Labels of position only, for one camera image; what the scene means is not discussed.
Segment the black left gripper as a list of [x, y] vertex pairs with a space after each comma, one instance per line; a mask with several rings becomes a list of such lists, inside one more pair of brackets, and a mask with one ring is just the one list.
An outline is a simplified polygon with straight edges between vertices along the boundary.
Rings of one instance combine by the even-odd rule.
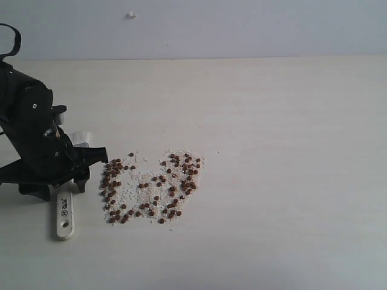
[[41, 81], [1, 62], [1, 128], [20, 158], [1, 167], [1, 184], [50, 201], [49, 185], [73, 180], [84, 187], [89, 167], [108, 164], [105, 147], [76, 147], [51, 114], [53, 92]]

